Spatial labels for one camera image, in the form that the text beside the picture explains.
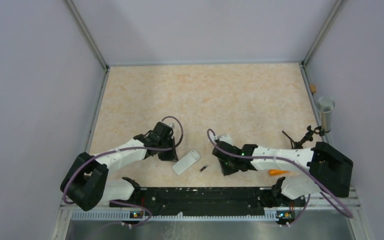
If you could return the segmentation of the white remote control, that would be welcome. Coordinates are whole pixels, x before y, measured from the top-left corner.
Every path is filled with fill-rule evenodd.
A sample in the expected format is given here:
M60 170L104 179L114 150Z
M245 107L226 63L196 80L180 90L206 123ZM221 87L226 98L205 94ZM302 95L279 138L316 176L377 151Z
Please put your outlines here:
M192 149L172 166L172 170L179 176L200 159L201 155Z

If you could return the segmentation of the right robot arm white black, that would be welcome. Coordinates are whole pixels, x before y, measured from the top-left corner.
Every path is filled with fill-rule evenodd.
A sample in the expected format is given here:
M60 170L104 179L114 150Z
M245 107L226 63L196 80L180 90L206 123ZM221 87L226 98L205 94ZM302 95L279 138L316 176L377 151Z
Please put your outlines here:
M219 160L225 176L238 171L294 173L281 180L279 189L273 192L273 200L279 206L287 206L300 196L320 191L338 198L349 196L354 163L326 142L301 149L275 149L256 144L238 148L222 140L212 144L212 154Z

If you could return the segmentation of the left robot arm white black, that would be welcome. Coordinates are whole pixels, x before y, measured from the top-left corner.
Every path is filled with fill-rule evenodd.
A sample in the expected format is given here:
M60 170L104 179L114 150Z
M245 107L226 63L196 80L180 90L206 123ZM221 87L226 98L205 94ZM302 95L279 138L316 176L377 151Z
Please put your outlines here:
M109 175L129 164L157 155L162 161L177 161L174 125L162 121L152 130L134 136L125 144L107 152L90 155L80 153L63 179L62 201L89 211L101 202L122 200L134 207L140 202L138 186L133 180L109 180Z

